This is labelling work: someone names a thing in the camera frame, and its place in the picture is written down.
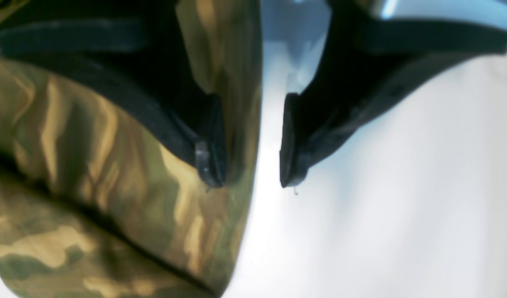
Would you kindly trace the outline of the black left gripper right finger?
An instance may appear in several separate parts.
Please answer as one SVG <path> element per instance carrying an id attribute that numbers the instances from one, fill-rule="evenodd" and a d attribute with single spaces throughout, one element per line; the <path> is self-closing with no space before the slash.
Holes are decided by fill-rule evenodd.
<path id="1" fill-rule="evenodd" d="M 283 188 L 424 83 L 479 56 L 507 53 L 507 0 L 330 0 L 316 73 L 285 97 Z"/>

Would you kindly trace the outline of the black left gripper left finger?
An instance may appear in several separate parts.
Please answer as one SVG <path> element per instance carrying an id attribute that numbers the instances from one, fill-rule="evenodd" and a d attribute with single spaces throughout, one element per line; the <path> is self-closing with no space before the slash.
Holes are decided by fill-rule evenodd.
<path id="1" fill-rule="evenodd" d="M 0 55 L 78 82 L 140 121 L 204 183 L 225 185 L 221 98 L 196 83 L 176 0 L 30 0 L 0 23 Z"/>

